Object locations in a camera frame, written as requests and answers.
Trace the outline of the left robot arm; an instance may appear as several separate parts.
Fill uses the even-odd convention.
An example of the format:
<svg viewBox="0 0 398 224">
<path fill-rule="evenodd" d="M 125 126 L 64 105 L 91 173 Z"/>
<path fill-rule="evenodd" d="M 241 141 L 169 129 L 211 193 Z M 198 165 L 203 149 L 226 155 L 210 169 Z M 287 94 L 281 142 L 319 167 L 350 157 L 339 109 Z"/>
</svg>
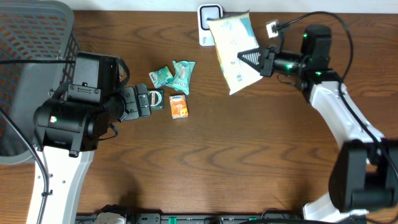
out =
<svg viewBox="0 0 398 224">
<path fill-rule="evenodd" d="M 108 128 L 150 116 L 147 87 L 128 86 L 129 77 L 123 59 L 80 52 L 73 81 L 36 109 L 28 223 L 74 223 L 86 173 Z"/>
</svg>

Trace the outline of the large yellow wipes pack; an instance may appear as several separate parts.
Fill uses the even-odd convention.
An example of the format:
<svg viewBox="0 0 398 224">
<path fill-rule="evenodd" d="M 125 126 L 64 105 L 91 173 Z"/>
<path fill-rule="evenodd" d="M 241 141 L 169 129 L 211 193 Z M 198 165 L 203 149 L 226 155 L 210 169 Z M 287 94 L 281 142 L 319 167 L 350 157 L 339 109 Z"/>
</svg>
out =
<svg viewBox="0 0 398 224">
<path fill-rule="evenodd" d="M 262 76 L 238 58 L 238 53 L 259 47 L 248 12 L 208 20 L 224 79 L 233 95 L 256 83 Z"/>
</svg>

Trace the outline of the teal wet wipes pack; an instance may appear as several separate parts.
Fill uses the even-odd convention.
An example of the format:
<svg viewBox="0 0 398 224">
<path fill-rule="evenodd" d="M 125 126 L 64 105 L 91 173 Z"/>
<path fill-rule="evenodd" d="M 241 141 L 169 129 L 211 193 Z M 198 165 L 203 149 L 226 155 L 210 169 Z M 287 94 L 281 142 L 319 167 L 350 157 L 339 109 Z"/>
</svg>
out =
<svg viewBox="0 0 398 224">
<path fill-rule="evenodd" d="M 195 62 L 189 61 L 173 61 L 175 69 L 174 79 L 166 84 L 176 91 L 183 91 L 186 95 L 190 93 L 190 79 L 193 73 Z"/>
</svg>

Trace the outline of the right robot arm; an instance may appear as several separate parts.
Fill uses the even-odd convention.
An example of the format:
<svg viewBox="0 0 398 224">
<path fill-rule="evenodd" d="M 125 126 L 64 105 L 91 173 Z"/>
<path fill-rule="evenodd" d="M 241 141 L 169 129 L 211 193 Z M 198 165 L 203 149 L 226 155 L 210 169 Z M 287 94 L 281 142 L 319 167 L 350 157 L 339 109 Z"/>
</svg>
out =
<svg viewBox="0 0 398 224">
<path fill-rule="evenodd" d="M 362 223 L 368 212 L 397 205 L 397 141 L 386 139 L 354 104 L 343 79 L 328 66 L 330 47 L 330 28 L 310 25 L 299 53 L 269 45 L 237 57 L 263 77 L 274 72 L 295 77 L 295 87 L 321 114 L 340 149 L 328 192 L 304 205 L 300 219 Z"/>
</svg>

